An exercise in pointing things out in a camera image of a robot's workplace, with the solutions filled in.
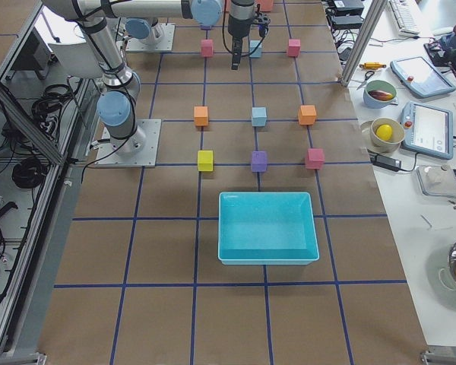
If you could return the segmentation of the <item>orange foam block near arm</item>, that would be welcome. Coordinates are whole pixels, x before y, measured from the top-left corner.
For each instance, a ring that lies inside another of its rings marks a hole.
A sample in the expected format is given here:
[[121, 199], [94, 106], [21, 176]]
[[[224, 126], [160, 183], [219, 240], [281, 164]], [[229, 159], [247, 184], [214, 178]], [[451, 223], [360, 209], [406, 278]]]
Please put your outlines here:
[[209, 112], [207, 106], [195, 106], [193, 109], [194, 124], [197, 127], [208, 126]]

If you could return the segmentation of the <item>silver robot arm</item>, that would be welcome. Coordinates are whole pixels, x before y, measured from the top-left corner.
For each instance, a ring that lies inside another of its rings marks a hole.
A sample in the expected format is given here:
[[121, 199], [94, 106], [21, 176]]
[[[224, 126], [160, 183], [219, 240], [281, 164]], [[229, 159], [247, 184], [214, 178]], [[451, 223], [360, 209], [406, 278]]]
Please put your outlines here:
[[140, 78], [124, 60], [114, 36], [108, 30], [110, 18], [132, 18], [148, 22], [160, 17], [193, 19], [202, 27], [221, 21], [232, 42], [226, 50], [236, 70], [241, 59], [243, 40], [252, 27], [266, 37], [270, 19], [254, 1], [45, 1], [43, 3], [65, 21], [76, 23], [102, 70], [106, 93], [97, 102], [97, 113], [105, 125], [112, 152], [119, 156], [139, 151], [146, 135], [135, 116]]
[[147, 46], [156, 46], [164, 38], [164, 30], [154, 18], [152, 22], [144, 18], [130, 17], [125, 22], [127, 34]]

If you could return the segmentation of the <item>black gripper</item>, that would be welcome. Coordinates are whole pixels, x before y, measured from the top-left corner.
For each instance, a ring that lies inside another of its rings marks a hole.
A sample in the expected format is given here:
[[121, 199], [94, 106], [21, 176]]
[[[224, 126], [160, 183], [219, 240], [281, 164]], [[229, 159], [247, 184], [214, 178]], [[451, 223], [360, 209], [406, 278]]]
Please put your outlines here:
[[270, 18], [261, 11], [256, 1], [229, 1], [228, 32], [232, 36], [231, 69], [237, 70], [240, 63], [240, 38], [247, 37], [252, 26], [258, 28], [261, 38], [268, 33]]

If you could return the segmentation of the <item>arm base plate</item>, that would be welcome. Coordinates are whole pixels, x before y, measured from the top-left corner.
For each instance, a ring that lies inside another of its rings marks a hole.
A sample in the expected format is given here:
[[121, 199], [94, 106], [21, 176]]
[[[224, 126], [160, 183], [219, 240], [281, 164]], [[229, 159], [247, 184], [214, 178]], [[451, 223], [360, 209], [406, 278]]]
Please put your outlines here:
[[137, 119], [136, 132], [129, 139], [110, 136], [111, 127], [105, 126], [103, 138], [109, 139], [97, 150], [96, 167], [155, 167], [160, 138], [161, 119]]
[[175, 24], [172, 23], [158, 23], [164, 30], [164, 38], [163, 40], [157, 44], [156, 46], [147, 46], [143, 43], [139, 42], [138, 40], [131, 38], [128, 35], [128, 41], [126, 43], [125, 50], [126, 52], [171, 52], [173, 48], [173, 38], [175, 33]]

